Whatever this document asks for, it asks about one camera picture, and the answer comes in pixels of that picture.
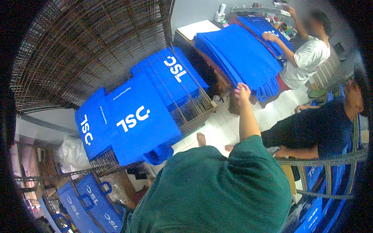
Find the dark t-shirt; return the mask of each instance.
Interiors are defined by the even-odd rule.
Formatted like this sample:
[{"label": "dark t-shirt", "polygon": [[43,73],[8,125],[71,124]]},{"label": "dark t-shirt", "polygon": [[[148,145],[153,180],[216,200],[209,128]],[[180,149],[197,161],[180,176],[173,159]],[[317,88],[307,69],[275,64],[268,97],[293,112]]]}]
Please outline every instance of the dark t-shirt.
[{"label": "dark t-shirt", "polygon": [[337,97],[320,108],[309,108],[282,122],[288,132],[290,148],[318,146],[319,158],[332,158],[341,154],[351,140],[352,122],[344,110],[344,98]]},{"label": "dark t-shirt", "polygon": [[126,232],[281,232],[290,204],[289,181],[254,135],[229,158],[212,146],[169,158]]}]

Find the person in dark shirt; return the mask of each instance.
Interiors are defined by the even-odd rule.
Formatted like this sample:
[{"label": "person in dark shirt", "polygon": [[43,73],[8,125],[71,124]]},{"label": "person in dark shirt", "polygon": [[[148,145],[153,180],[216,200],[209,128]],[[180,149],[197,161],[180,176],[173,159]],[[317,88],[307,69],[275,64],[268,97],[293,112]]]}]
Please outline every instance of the person in dark shirt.
[{"label": "person in dark shirt", "polygon": [[229,157],[206,145],[169,158],[121,232],[281,232],[291,192],[278,162],[263,146],[249,104],[238,84],[240,142]]},{"label": "person in dark shirt", "polygon": [[276,157],[328,159],[341,154],[351,140],[352,121],[370,111],[369,91],[364,75],[344,87],[346,99],[335,98],[323,106],[298,106],[294,114],[262,132],[266,148],[279,146]]}]

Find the tsc logo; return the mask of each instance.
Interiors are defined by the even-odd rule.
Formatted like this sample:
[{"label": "tsc logo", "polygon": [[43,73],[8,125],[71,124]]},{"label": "tsc logo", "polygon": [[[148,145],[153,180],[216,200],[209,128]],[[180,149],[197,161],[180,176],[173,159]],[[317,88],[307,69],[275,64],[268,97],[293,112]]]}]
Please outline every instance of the tsc logo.
[{"label": "tsc logo", "polygon": [[104,214],[104,216],[107,220],[109,220],[109,223],[110,223],[110,225],[113,226],[114,230],[117,230],[118,226],[115,224],[115,222],[113,220],[111,220],[110,216],[106,213]]},{"label": "tsc logo", "polygon": [[78,217],[78,219],[80,219],[79,218],[79,212],[77,211],[76,207],[72,204],[72,200],[71,200],[69,195],[67,196],[67,200],[68,200],[69,204],[71,205],[72,210],[74,211],[74,213]]},{"label": "tsc logo", "polygon": [[[136,118],[138,120],[145,120],[146,118],[149,117],[149,113],[150,113],[150,110],[146,110],[146,114],[143,115],[143,116],[140,116],[140,112],[144,110],[144,106],[141,106],[140,108],[137,109],[136,111]],[[135,127],[135,125],[137,124],[137,121],[136,119],[133,119],[133,117],[135,117],[135,115],[133,114],[130,114],[126,117],[126,122],[124,122],[124,119],[122,119],[120,122],[117,123],[117,126],[120,126],[122,125],[123,126],[123,129],[124,129],[124,132],[127,132],[128,131],[128,128],[127,128],[127,125],[126,123],[128,124],[128,127],[129,128],[133,128]]]},{"label": "tsc logo", "polygon": [[272,35],[274,35],[274,36],[276,36],[276,37],[279,37],[279,36],[280,36],[278,33],[276,33],[275,30],[267,31],[267,32],[263,32],[263,33],[269,33],[269,34],[272,34]]},{"label": "tsc logo", "polygon": [[91,187],[89,187],[89,186],[87,185],[86,190],[87,190],[87,192],[90,194],[91,199],[93,200],[93,202],[97,205],[98,200],[97,200],[96,196],[92,193]]},{"label": "tsc logo", "polygon": [[[174,57],[170,57],[168,56],[167,57],[168,59],[171,59],[172,62],[171,63],[168,63],[167,61],[163,61],[165,63],[166,66],[173,66],[175,63],[176,63],[176,59]],[[183,70],[183,67],[180,65],[180,64],[176,64],[174,67],[171,67],[170,68],[170,71],[173,75],[175,75],[175,78],[178,82],[181,82],[181,79],[180,77],[184,74],[186,74],[187,72],[185,70]]]},{"label": "tsc logo", "polygon": [[[83,133],[87,133],[89,130],[90,130],[90,125],[87,123],[88,119],[87,119],[87,115],[84,115],[85,119],[82,123],[80,123],[80,126],[83,126],[82,127],[82,132]],[[93,140],[93,137],[92,137],[92,134],[91,133],[87,133],[84,137],[85,139],[85,143],[88,144],[88,145],[91,145],[90,142],[88,142],[88,137],[91,139],[91,141]]]}]

